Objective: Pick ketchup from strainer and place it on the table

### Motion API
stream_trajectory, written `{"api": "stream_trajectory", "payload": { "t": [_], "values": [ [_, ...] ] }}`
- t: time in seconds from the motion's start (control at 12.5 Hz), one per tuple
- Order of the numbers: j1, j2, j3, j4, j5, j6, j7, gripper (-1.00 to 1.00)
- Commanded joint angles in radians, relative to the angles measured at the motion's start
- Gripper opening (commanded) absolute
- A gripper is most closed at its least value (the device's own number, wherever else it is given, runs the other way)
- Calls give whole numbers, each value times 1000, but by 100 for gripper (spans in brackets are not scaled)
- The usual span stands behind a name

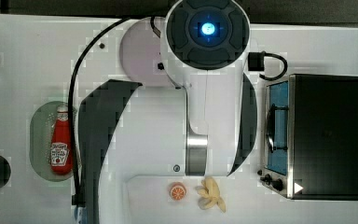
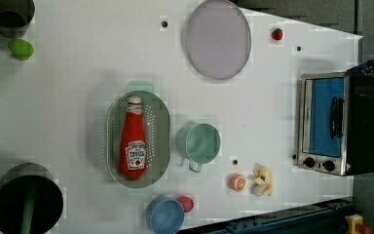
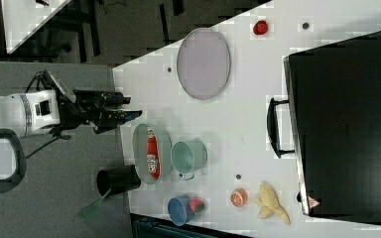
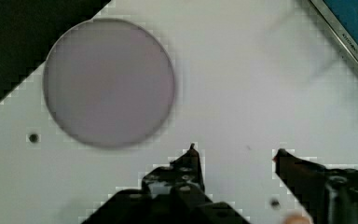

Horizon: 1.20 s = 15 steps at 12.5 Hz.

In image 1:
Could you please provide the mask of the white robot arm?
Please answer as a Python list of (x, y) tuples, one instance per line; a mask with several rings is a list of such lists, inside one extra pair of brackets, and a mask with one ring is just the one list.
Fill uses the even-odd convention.
[(109, 79), (77, 115), (89, 224), (130, 224), (137, 176), (236, 170), (249, 84), (250, 22), (235, 0), (177, 0), (160, 28), (165, 88)]

